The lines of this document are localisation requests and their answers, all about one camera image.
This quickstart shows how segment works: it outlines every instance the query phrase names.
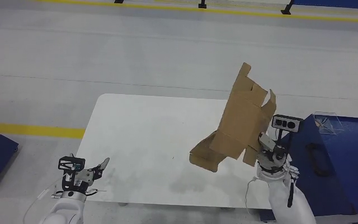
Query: gray floor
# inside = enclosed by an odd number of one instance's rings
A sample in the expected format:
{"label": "gray floor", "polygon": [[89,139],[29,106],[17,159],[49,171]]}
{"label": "gray floor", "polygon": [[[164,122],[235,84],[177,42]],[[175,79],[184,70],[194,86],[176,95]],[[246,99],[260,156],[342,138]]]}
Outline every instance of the gray floor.
{"label": "gray floor", "polygon": [[[278,98],[357,116],[358,24],[0,1],[0,122],[85,128],[104,93],[226,99],[242,62]],[[18,224],[77,139],[9,136],[22,148],[0,182]],[[55,201],[30,211],[36,223]],[[87,202],[86,223],[259,223],[244,209]],[[357,217],[320,219],[345,223]]]}

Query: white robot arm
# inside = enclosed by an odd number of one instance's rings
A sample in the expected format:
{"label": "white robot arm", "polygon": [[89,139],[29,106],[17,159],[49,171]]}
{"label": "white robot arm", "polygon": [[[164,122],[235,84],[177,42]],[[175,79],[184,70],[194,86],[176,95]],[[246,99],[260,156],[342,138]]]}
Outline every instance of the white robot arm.
{"label": "white robot arm", "polygon": [[290,133],[287,148],[280,145],[281,135],[282,129],[279,139],[274,141],[265,133],[260,134],[258,140],[263,149],[258,155],[257,176],[268,183],[268,200],[278,224],[316,224],[306,197],[295,185],[299,171],[290,166],[292,159],[288,152],[293,133]]}
{"label": "white robot arm", "polygon": [[85,159],[73,156],[62,157],[58,169],[64,171],[62,179],[63,192],[40,224],[83,224],[84,202],[87,196],[96,194],[87,191],[93,182],[102,177],[109,158],[91,169],[84,169]]}

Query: yellow stripe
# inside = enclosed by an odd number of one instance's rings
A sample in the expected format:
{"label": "yellow stripe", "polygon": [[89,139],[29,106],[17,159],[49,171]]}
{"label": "yellow stripe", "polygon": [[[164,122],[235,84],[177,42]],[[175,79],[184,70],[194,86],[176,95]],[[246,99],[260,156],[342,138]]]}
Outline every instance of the yellow stripe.
{"label": "yellow stripe", "polygon": [[0,123],[2,134],[24,134],[58,138],[83,138],[85,129]]}
{"label": "yellow stripe", "polygon": [[66,3],[66,4],[83,4],[89,6],[109,6],[109,7],[125,7],[125,8],[142,8],[151,10],[172,10],[172,11],[189,11],[189,12],[210,12],[228,15],[244,15],[244,16],[259,16],[259,17],[271,17],[271,18],[297,18],[302,20],[325,20],[325,21],[339,21],[339,22],[358,22],[358,18],[347,17],[328,17],[328,16],[308,16],[308,15],[282,15],[281,13],[265,13],[265,12],[244,12],[234,10],[220,10],[220,9],[202,9],[202,8],[190,8],[190,7],[175,7],[175,6],[153,6],[142,4],[117,4],[107,2],[85,2],[85,1],[73,1],[73,0],[36,0],[38,2],[51,2],[51,3]]}

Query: white table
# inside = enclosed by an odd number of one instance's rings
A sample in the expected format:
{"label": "white table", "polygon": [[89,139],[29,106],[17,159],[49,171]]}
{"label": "white table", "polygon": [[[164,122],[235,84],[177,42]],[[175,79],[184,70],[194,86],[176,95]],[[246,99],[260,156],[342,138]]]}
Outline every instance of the white table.
{"label": "white table", "polygon": [[[86,167],[110,157],[88,200],[244,208],[256,168],[226,158],[217,173],[189,163],[189,151],[216,130],[226,100],[104,94],[77,157]],[[270,208],[267,184],[250,184],[249,208]]]}

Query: brown cardboard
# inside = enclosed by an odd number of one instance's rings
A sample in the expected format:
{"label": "brown cardboard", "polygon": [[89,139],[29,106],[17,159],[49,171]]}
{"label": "brown cardboard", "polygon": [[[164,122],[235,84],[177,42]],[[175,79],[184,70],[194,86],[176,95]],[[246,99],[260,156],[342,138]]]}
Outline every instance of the brown cardboard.
{"label": "brown cardboard", "polygon": [[195,164],[212,172],[217,172],[219,163],[226,158],[226,156],[219,154],[209,148],[211,142],[215,137],[215,134],[216,131],[203,139],[201,142],[199,142],[199,144],[197,144],[190,151],[189,155],[189,161],[192,164]]}
{"label": "brown cardboard", "polygon": [[276,96],[261,106],[267,91],[247,77],[251,66],[243,63],[231,90],[219,128],[190,151],[192,164],[216,172],[226,157],[238,159],[245,150],[243,162],[254,166],[261,145],[258,135],[266,132],[276,110]]}

